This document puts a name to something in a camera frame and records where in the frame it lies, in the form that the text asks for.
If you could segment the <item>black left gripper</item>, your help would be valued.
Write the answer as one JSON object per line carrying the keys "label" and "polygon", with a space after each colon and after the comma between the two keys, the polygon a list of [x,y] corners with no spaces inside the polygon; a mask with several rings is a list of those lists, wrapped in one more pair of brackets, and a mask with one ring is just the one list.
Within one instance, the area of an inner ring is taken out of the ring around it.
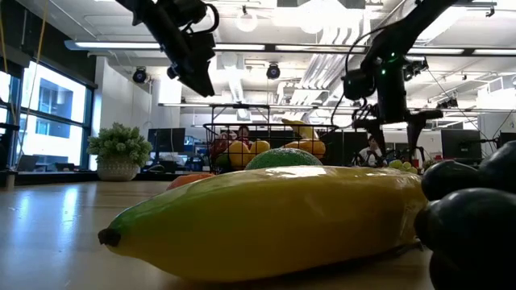
{"label": "black left gripper", "polygon": [[203,97],[214,96],[208,73],[214,46],[211,32],[167,30],[167,57],[171,61],[167,74],[172,79],[182,78],[184,85]]}

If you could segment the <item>small yellow banana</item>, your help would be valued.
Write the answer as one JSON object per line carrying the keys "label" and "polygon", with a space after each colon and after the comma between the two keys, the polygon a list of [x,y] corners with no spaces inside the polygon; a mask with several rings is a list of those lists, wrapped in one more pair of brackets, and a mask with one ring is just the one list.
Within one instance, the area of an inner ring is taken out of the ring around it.
{"label": "small yellow banana", "polygon": [[300,120],[289,120],[286,118],[283,118],[281,122],[290,126],[293,132],[298,134],[302,139],[319,140],[317,132],[310,124],[306,124]]}

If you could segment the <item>long ceiling light bar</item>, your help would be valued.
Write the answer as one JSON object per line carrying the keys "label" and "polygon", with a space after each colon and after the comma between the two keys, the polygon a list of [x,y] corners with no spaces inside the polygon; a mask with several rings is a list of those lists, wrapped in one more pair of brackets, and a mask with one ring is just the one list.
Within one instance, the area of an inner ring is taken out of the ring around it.
{"label": "long ceiling light bar", "polygon": [[[64,45],[72,51],[160,51],[158,43],[149,42],[87,42],[65,40]],[[357,45],[310,45],[310,44],[274,44],[274,43],[217,43],[215,52],[267,52],[267,53],[318,53],[318,54],[353,54],[364,55],[367,46]],[[464,57],[516,57],[516,48],[446,48],[446,47],[412,47],[410,56],[464,56]]]}

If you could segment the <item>green avocado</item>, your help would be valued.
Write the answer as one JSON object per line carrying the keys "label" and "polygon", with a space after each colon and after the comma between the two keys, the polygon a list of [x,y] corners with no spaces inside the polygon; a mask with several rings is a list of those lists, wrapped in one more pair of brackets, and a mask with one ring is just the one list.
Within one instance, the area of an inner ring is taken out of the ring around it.
{"label": "green avocado", "polygon": [[322,165],[314,155],[297,148],[274,148],[256,155],[246,170],[300,165]]}

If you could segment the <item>potted green succulent plant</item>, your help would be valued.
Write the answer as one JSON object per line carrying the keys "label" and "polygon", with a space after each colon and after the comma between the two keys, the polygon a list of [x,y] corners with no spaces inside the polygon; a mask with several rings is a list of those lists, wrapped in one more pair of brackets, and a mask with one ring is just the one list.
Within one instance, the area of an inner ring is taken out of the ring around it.
{"label": "potted green succulent plant", "polygon": [[88,138],[87,152],[97,161],[96,172],[102,181],[131,181],[150,160],[152,145],[139,128],[114,122]]}

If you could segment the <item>yellow plastic lemon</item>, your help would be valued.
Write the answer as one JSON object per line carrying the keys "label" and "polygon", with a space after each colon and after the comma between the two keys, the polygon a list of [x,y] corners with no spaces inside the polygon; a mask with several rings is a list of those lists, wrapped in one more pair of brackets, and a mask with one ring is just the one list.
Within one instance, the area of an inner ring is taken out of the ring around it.
{"label": "yellow plastic lemon", "polygon": [[228,148],[228,157],[233,168],[242,169],[248,165],[252,155],[245,143],[236,140]]}
{"label": "yellow plastic lemon", "polygon": [[265,151],[270,149],[270,144],[264,140],[256,140],[252,143],[251,148],[249,149],[250,153],[253,155],[259,155]]}

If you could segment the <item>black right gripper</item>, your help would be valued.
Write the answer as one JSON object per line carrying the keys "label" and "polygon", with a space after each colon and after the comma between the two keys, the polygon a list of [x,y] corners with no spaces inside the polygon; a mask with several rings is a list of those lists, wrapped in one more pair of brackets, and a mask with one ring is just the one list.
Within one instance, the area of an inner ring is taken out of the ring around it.
{"label": "black right gripper", "polygon": [[418,145],[418,138],[426,126],[427,120],[442,118],[443,112],[433,109],[411,113],[406,104],[406,90],[402,74],[376,74],[372,78],[372,84],[377,93],[377,104],[366,111],[373,118],[358,117],[353,121],[352,127],[364,128],[376,140],[382,155],[385,155],[385,137],[381,126],[404,122],[407,124],[409,161],[414,160],[416,151],[419,151],[422,161],[425,161],[424,148]]}

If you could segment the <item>orange yellow mango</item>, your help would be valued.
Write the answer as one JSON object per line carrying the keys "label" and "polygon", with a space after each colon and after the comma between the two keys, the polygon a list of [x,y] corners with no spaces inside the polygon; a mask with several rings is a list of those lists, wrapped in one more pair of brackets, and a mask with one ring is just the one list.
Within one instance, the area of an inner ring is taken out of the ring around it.
{"label": "orange yellow mango", "polygon": [[306,151],[318,159],[321,159],[326,153],[326,145],[318,139],[301,139],[287,143],[283,148],[297,148]]}

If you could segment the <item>small orange tangerine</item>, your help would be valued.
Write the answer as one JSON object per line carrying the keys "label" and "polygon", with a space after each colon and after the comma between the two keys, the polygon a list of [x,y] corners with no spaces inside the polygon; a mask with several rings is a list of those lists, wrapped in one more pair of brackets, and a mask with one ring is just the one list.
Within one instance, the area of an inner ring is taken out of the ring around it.
{"label": "small orange tangerine", "polygon": [[177,187],[181,187],[182,185],[190,184],[190,183],[198,181],[198,180],[210,178],[212,176],[214,176],[214,174],[211,174],[211,173],[197,173],[197,174],[190,174],[190,175],[182,175],[182,176],[177,177],[175,180],[173,180],[169,184],[169,186],[166,188],[166,191],[177,188]]}

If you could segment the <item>black grapes bunch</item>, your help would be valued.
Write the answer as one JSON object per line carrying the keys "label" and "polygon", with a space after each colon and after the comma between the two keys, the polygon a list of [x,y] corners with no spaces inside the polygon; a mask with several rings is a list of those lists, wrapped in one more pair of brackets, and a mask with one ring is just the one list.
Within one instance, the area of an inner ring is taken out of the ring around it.
{"label": "black grapes bunch", "polygon": [[516,290],[516,141],[478,168],[446,160],[422,177],[414,222],[435,290]]}

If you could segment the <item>large yellow banana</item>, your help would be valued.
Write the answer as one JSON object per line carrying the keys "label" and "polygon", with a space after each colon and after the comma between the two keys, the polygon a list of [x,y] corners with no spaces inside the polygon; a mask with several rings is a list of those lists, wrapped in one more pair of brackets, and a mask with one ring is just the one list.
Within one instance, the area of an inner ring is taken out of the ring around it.
{"label": "large yellow banana", "polygon": [[397,169],[262,168],[142,201],[98,240],[183,279],[256,280],[410,245],[426,205],[420,178]]}

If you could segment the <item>grey short post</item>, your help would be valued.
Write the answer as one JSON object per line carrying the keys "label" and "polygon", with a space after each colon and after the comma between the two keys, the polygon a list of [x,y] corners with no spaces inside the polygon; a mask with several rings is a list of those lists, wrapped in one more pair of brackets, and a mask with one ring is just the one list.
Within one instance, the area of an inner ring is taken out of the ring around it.
{"label": "grey short post", "polygon": [[16,171],[0,171],[0,189],[4,191],[12,190],[15,186],[15,178],[17,175],[18,173]]}

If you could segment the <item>black computer monitor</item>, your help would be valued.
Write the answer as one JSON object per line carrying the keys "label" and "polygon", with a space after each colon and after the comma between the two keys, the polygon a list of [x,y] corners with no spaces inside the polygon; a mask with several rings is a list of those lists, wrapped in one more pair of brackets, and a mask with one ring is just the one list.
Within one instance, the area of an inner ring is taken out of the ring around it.
{"label": "black computer monitor", "polygon": [[506,143],[516,141],[516,133],[501,132],[497,137],[497,149],[503,147]]}
{"label": "black computer monitor", "polygon": [[152,152],[183,152],[185,128],[161,128],[148,131]]}
{"label": "black computer monitor", "polygon": [[482,157],[480,132],[477,130],[441,130],[444,159],[479,159]]}

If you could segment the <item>black metal rig frame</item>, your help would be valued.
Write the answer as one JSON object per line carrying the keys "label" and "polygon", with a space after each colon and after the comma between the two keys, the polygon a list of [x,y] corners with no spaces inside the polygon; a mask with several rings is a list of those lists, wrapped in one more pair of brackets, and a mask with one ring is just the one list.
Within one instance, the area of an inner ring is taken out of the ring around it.
{"label": "black metal rig frame", "polygon": [[257,112],[263,119],[263,123],[270,123],[271,121],[271,106],[263,105],[263,104],[246,104],[246,103],[225,103],[225,104],[212,104],[209,105],[211,108],[210,115],[210,123],[215,124],[223,124],[225,121],[219,121],[218,118],[221,114],[225,113],[227,110],[234,110],[236,113],[239,113],[240,110],[243,111],[244,117],[241,117],[241,120],[236,120],[234,123],[238,122],[249,122],[252,123],[251,115],[252,112]]}

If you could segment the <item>green grapes bunch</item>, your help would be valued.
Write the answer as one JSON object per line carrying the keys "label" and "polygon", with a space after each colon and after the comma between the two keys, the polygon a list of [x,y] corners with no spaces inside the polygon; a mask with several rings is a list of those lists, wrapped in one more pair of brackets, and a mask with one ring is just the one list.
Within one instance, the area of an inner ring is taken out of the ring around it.
{"label": "green grapes bunch", "polygon": [[418,174],[418,169],[412,165],[412,163],[408,161],[401,161],[399,159],[395,159],[389,163],[390,168],[397,169],[402,172],[410,172],[413,174]]}

